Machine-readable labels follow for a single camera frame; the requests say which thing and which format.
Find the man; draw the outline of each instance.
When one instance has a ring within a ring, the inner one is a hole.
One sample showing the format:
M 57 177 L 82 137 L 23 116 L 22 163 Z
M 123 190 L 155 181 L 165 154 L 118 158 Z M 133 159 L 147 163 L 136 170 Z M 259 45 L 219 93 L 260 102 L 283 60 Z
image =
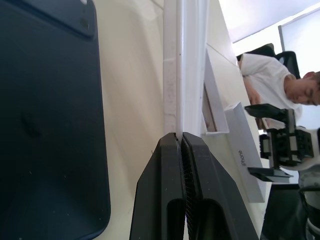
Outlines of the man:
M 302 105 L 320 105 L 320 72 L 308 72 L 296 79 L 276 58 L 244 53 L 239 61 L 250 103 L 271 104 L 280 109 L 294 109 L 296 121 Z M 283 124 L 268 119 L 269 128 L 283 128 Z

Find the chair backrest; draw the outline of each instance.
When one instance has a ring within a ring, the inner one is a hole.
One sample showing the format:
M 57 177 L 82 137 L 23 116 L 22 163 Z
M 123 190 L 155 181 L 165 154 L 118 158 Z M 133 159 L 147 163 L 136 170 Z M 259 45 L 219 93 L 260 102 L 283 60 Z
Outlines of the chair backrest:
M 296 54 L 293 51 L 284 51 L 276 55 L 272 46 L 273 44 L 269 43 L 246 53 L 276 58 L 286 66 L 291 74 L 293 74 L 297 79 L 300 79 L 301 77 Z M 237 56 L 238 61 L 241 59 L 241 55 Z

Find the white wall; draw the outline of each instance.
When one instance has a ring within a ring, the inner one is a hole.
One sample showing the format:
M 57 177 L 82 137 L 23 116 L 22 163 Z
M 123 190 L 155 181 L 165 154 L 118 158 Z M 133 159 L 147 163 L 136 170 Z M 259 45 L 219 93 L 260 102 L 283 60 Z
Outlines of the white wall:
M 319 29 L 320 10 L 282 27 L 285 50 L 295 52 L 301 77 L 307 72 L 320 71 Z M 297 124 L 307 129 L 320 128 L 320 106 L 303 106 L 302 118 Z
M 232 42 L 257 33 L 319 0 L 220 0 Z
M 276 54 L 282 52 L 279 30 L 276 25 L 267 27 L 256 34 L 235 42 L 232 47 L 236 56 L 257 49 L 266 44 L 273 44 Z

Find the phone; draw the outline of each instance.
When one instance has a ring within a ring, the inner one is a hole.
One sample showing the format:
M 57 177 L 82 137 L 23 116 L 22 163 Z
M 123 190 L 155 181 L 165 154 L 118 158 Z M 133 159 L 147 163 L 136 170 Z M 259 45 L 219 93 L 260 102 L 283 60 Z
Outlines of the phone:
M 91 0 L 0 0 L 0 239 L 92 239 L 111 213 Z

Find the white table surface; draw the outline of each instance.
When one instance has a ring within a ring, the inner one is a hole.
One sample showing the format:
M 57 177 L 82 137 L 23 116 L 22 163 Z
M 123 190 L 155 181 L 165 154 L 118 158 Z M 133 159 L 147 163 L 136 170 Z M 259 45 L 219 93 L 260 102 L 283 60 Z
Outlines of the white table surface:
M 137 181 L 163 136 L 163 0 L 95 0 L 111 198 L 99 240 L 128 240 Z M 224 106 L 249 104 L 218 0 L 210 1 L 209 55 Z M 258 129 L 248 117 L 259 146 Z M 261 233 L 266 203 L 248 203 L 225 136 L 204 139 L 236 181 Z

